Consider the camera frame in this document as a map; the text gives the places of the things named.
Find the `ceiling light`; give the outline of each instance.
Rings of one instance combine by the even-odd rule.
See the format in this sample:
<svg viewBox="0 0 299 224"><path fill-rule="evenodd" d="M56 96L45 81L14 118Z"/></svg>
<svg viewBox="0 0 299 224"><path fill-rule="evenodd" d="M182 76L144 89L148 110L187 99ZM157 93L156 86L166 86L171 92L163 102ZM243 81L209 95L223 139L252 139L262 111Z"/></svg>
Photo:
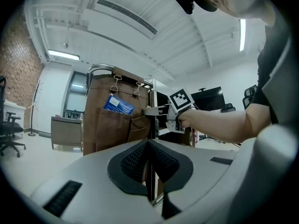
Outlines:
<svg viewBox="0 0 299 224"><path fill-rule="evenodd" d="M76 60L76 61L80 60L80 57L77 56L77 55L72 55L72 54L69 54L69 53L65 53L65 52L61 52L61 51L55 51L55 50L48 50L48 52L49 52L50 55L53 55L53 56L61 56L61 57L73 59L73 60Z"/></svg>
<svg viewBox="0 0 299 224"><path fill-rule="evenodd" d="M84 88L83 86L78 85L78 84L72 84L72 86L79 87L79 88Z"/></svg>
<svg viewBox="0 0 299 224"><path fill-rule="evenodd" d="M246 20L240 19L241 35L240 35L240 51L244 50L246 37Z"/></svg>

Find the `air vent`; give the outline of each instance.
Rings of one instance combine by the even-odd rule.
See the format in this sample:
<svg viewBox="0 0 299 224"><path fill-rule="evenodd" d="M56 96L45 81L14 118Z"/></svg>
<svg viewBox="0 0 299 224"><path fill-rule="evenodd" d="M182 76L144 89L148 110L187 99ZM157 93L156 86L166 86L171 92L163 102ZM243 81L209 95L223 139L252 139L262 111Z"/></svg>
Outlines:
<svg viewBox="0 0 299 224"><path fill-rule="evenodd" d="M135 13L132 13L131 11L125 9L124 7L115 4L113 2L107 1L107 0L99 0L97 2L97 4L109 7L113 10L116 10L128 17L130 17L131 19L135 20L136 22L138 22L139 24L141 24L142 26L144 26L148 31L150 31L152 34L156 35L157 34L157 30L150 25L147 21L145 21L143 18L141 18L140 16L136 15Z"/></svg>

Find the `computer monitor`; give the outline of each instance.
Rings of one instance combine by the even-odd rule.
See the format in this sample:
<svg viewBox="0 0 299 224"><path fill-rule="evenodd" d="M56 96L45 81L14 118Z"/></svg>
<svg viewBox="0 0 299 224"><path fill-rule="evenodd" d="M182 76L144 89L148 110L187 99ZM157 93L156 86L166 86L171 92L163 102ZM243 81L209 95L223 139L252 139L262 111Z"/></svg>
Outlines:
<svg viewBox="0 0 299 224"><path fill-rule="evenodd" d="M212 111L225 108L221 87L191 94L196 106L201 110Z"/></svg>

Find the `black t-shirt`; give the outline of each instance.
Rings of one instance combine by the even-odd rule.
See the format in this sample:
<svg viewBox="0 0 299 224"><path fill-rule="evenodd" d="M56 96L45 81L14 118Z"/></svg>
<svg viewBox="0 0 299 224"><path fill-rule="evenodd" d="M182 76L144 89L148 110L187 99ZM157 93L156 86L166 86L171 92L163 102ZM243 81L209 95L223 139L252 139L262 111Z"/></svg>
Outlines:
<svg viewBox="0 0 299 224"><path fill-rule="evenodd" d="M264 95L262 88L270 79L270 74L273 68L276 66L289 37L289 29L283 17L276 12L275 24L273 27L266 26L266 43L258 56L258 85L257 90L251 103L266 105L270 108L271 121L273 124L277 123L277 117Z"/></svg>

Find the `blue card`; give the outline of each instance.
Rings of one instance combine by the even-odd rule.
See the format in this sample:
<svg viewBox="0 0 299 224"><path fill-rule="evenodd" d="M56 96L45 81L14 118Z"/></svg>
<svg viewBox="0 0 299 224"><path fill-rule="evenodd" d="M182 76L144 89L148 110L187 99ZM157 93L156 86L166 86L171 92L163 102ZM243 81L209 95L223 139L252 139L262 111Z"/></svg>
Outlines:
<svg viewBox="0 0 299 224"><path fill-rule="evenodd" d="M131 114L135 107L122 100L121 98L118 98L117 96L111 94L104 106L104 109L124 114Z"/></svg>

